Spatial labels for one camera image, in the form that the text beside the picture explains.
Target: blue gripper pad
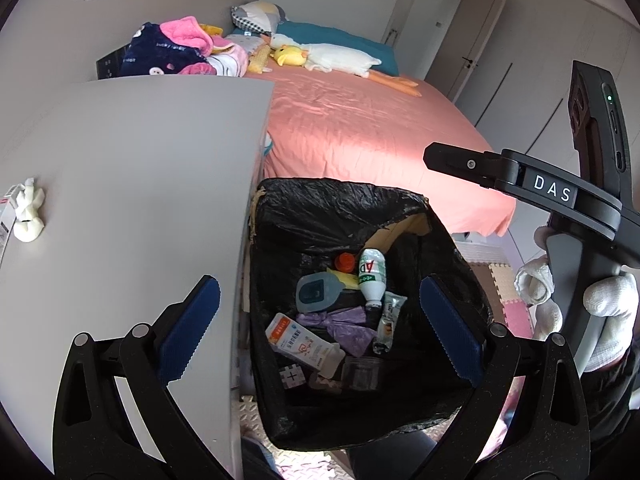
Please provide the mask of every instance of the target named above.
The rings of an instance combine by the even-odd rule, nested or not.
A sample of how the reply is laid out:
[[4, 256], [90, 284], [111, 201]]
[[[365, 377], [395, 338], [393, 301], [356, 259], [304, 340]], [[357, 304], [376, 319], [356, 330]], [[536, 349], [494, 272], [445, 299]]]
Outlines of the blue gripper pad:
[[183, 311], [158, 349], [156, 376], [163, 386], [182, 377], [220, 306], [220, 286], [210, 276], [182, 304]]
[[424, 278], [420, 284], [420, 306], [458, 376], [477, 388], [484, 377], [482, 344], [433, 278]]

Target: white table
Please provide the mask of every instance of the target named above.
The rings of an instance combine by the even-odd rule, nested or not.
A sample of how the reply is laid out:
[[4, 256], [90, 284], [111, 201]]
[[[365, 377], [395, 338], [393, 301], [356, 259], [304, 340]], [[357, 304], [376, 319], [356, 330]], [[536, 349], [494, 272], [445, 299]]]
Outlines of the white table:
[[[49, 468], [74, 336], [122, 337], [211, 274], [220, 309], [170, 390], [206, 446], [241, 475], [231, 408], [239, 268], [272, 89], [213, 76], [78, 84], [0, 144], [0, 192], [35, 176], [47, 193], [40, 238], [12, 237], [0, 265], [0, 400]], [[156, 454], [130, 392], [120, 391], [143, 449]]]

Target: pink blanket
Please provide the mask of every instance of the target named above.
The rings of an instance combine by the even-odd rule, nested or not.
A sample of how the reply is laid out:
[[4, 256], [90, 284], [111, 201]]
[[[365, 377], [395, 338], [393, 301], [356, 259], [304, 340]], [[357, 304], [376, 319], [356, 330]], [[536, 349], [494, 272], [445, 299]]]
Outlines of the pink blanket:
[[460, 111], [420, 82], [421, 98], [340, 72], [279, 67], [249, 77], [276, 83], [268, 131], [273, 149], [265, 177], [335, 178], [420, 193], [450, 233], [503, 235], [515, 200], [427, 170], [432, 142], [491, 150]]

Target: bottle cap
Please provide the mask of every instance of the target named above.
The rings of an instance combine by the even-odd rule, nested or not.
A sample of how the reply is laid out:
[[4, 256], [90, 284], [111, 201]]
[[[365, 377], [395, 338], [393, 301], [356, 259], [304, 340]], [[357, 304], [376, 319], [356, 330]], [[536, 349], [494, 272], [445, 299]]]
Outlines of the bottle cap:
[[353, 269], [356, 268], [356, 257], [350, 253], [342, 253], [336, 257], [334, 263], [335, 268], [340, 272], [353, 272]]

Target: trash bin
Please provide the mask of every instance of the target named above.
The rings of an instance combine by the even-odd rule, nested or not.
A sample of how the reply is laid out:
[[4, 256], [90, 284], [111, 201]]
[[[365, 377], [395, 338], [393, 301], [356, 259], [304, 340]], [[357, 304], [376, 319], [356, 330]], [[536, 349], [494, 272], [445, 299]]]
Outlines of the trash bin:
[[[471, 268], [424, 197], [331, 179], [268, 179], [252, 203], [250, 243], [252, 367], [260, 418], [277, 447], [359, 446], [439, 424], [464, 403], [470, 383], [456, 375], [420, 307], [420, 282], [435, 274], [487, 322], [492, 314]], [[336, 394], [303, 384], [286, 390], [279, 369], [292, 361], [273, 351], [265, 330], [277, 313], [295, 319], [302, 276], [327, 270], [338, 254], [357, 254], [364, 247], [385, 253], [387, 290], [408, 298], [393, 346], [382, 356], [379, 389]], [[362, 305], [359, 291], [346, 290], [332, 310]], [[305, 375], [311, 372], [305, 369]]]

